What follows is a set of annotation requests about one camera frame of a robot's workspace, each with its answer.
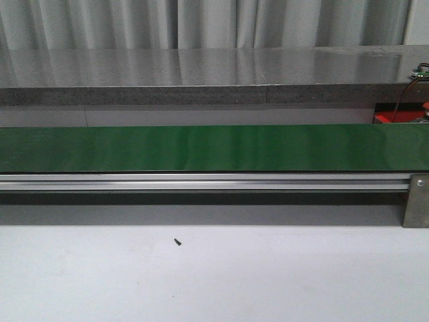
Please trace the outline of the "grey stone counter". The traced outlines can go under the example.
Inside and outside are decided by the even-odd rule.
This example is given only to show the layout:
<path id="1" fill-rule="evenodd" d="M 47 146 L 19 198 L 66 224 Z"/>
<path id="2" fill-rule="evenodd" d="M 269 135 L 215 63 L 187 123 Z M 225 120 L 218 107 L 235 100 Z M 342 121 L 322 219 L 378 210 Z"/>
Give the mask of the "grey stone counter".
<path id="1" fill-rule="evenodd" d="M 247 105 L 392 103 L 428 47 L 4 50 L 1 104 Z"/>

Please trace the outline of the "red plastic tray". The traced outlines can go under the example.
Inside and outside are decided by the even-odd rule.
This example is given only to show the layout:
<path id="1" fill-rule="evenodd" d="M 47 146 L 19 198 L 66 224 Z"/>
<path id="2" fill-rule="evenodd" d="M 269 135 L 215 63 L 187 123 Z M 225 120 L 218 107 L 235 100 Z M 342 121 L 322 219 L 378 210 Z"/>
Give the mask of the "red plastic tray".
<path id="1" fill-rule="evenodd" d="M 400 103 L 397 111 L 395 111 L 394 104 L 377 104 L 373 123 L 425 123 L 423 104 Z"/>

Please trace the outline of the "green conveyor belt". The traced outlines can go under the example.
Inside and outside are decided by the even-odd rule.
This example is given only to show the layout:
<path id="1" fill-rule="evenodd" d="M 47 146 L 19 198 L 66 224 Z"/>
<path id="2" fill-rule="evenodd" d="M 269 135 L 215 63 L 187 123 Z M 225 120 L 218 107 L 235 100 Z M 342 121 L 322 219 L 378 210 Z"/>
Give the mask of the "green conveyor belt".
<path id="1" fill-rule="evenodd" d="M 419 124 L 1 130 L 3 173 L 427 170 L 428 126 Z"/>

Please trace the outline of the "small green circuit board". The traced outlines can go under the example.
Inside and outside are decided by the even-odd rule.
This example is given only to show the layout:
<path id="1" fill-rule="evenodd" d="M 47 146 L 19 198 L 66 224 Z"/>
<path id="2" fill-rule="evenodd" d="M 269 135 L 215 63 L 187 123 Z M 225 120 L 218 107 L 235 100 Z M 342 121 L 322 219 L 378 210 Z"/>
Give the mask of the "small green circuit board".
<path id="1" fill-rule="evenodd" d="M 414 68 L 409 78 L 412 80 L 418 79 L 421 81 L 427 81 L 429 79 L 429 66 L 427 63 L 419 64 L 416 68 Z"/>

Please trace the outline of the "grey white curtain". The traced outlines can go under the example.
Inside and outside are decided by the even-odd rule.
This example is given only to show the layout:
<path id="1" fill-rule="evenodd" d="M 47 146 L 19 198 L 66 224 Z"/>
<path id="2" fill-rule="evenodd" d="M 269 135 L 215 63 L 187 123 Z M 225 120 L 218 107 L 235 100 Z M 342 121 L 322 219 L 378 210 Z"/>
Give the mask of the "grey white curtain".
<path id="1" fill-rule="evenodd" d="M 409 8 L 409 1 L 2 1 L 1 47 L 396 45 Z"/>

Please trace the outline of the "aluminium conveyor side rail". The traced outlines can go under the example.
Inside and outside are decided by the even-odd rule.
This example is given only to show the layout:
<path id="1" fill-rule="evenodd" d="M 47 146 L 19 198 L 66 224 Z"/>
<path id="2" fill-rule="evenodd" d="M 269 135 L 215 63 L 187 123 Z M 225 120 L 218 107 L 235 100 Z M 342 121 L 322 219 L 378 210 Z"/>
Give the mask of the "aluminium conveyor side rail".
<path id="1" fill-rule="evenodd" d="M 3 174 L 2 191 L 402 191 L 409 173 Z"/>

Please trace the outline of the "metal conveyor support bracket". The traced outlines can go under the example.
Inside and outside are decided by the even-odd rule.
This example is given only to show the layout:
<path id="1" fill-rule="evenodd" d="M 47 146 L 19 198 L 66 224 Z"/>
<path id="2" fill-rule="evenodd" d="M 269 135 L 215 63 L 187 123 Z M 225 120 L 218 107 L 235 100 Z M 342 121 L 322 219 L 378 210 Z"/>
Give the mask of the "metal conveyor support bracket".
<path id="1" fill-rule="evenodd" d="M 403 227 L 428 228 L 428 197 L 428 174 L 412 175 Z"/>

